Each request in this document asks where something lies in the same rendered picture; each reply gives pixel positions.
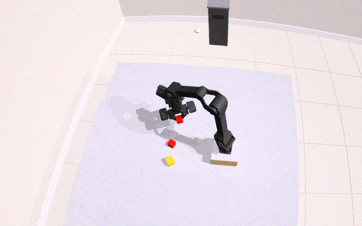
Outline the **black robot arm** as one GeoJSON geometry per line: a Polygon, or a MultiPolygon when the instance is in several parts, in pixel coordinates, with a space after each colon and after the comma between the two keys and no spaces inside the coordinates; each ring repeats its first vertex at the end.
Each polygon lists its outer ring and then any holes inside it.
{"type": "Polygon", "coordinates": [[[163,98],[165,103],[169,105],[169,108],[171,108],[171,105],[174,107],[180,106],[185,97],[198,99],[203,108],[210,112],[211,115],[214,115],[217,127],[214,138],[219,148],[219,153],[231,154],[232,144],[236,138],[227,127],[225,111],[228,106],[228,100],[225,96],[216,90],[210,90],[204,86],[183,86],[177,82],[172,82],[168,87],[159,85],[157,88],[156,95],[163,98]],[[209,105],[204,100],[206,94],[215,96],[209,105]]]}

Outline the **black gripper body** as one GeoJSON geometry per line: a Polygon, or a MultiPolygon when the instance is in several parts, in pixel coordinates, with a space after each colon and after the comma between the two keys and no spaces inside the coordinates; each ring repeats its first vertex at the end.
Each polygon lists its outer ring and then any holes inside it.
{"type": "Polygon", "coordinates": [[[166,110],[166,108],[160,109],[160,117],[161,120],[167,120],[171,117],[174,117],[174,115],[179,113],[186,113],[189,110],[189,113],[194,113],[197,111],[194,101],[186,102],[186,104],[182,104],[178,107],[174,107],[171,105],[171,109],[169,111],[166,110]],[[187,105],[186,105],[187,104],[187,105]],[[169,116],[169,117],[168,117],[169,116]]]}

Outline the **red cube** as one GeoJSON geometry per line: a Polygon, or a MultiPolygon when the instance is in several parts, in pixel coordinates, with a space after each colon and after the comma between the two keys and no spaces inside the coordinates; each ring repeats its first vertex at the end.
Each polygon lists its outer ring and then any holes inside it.
{"type": "Polygon", "coordinates": [[[183,119],[181,115],[176,116],[177,124],[183,123],[183,119]]]}
{"type": "Polygon", "coordinates": [[[173,148],[176,145],[176,142],[170,139],[167,144],[169,147],[173,148]]]}

